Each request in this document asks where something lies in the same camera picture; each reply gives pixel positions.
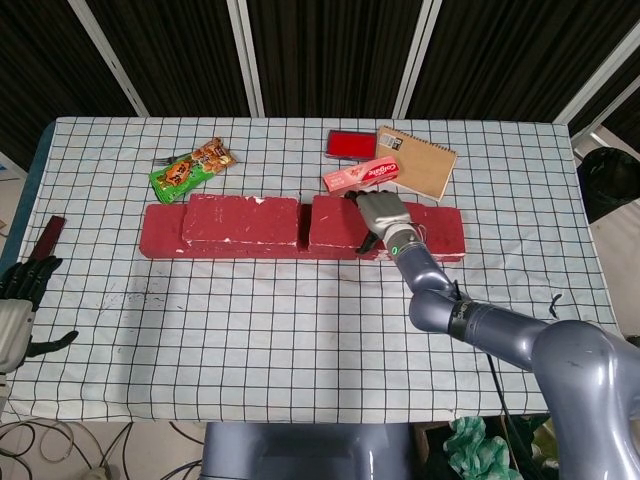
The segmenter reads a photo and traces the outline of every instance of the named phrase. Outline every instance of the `trash bin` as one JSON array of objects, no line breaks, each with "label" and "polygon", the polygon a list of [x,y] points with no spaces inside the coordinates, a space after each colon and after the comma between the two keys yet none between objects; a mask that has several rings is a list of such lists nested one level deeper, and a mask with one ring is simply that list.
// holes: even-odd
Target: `trash bin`
[{"label": "trash bin", "polygon": [[578,167],[589,223],[640,198],[640,162],[617,148],[589,152]]}]

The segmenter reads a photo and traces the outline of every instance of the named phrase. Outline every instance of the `table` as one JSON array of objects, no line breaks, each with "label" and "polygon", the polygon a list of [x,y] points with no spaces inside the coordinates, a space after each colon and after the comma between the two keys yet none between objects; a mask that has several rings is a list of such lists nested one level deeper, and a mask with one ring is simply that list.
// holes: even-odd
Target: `table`
[{"label": "table", "polygon": [[[138,251],[144,209],[156,201],[147,177],[154,158],[220,136],[239,164],[194,192],[310,201],[323,192],[322,174],[350,163],[324,157],[328,131],[380,125],[458,152],[440,205],[461,210],[468,253],[445,270],[473,298],[553,320],[550,302],[562,294],[559,319],[616,331],[564,125],[61,118],[30,174],[37,194],[31,200],[27,189],[22,199],[23,211],[33,202],[24,235],[16,227],[12,237],[23,239],[24,257],[50,215],[67,218],[56,248],[65,261],[33,336],[72,328],[80,336],[10,378],[2,420],[413,422],[499,413],[484,354],[417,331],[410,292],[390,262],[151,261]],[[512,413],[546,411],[533,375],[498,367]]]}]

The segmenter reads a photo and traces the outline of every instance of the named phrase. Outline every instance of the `pink box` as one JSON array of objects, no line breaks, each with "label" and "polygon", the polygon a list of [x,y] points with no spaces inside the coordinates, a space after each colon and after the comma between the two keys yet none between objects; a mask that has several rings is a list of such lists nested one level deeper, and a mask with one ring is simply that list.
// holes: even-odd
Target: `pink box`
[{"label": "pink box", "polygon": [[400,173],[396,159],[392,156],[376,158],[353,167],[327,173],[323,178],[324,184],[331,195],[343,195],[349,190],[377,185],[393,180]]}]

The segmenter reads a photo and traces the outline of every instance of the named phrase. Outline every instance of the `snack bag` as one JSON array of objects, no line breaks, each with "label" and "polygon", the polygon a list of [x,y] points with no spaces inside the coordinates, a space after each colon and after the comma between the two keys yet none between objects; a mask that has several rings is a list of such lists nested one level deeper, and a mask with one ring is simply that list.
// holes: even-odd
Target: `snack bag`
[{"label": "snack bag", "polygon": [[149,181],[162,203],[171,203],[201,182],[236,163],[222,140],[214,138],[201,148],[178,158],[168,167],[149,174]]}]

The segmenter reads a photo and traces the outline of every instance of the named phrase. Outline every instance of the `brown notebook cover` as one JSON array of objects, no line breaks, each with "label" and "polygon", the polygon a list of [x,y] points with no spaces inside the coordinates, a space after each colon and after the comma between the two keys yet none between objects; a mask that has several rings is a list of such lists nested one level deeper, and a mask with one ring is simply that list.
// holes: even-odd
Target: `brown notebook cover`
[{"label": "brown notebook cover", "polygon": [[391,155],[400,166],[394,183],[439,202],[456,163],[456,152],[389,127],[378,130],[376,157]]}]

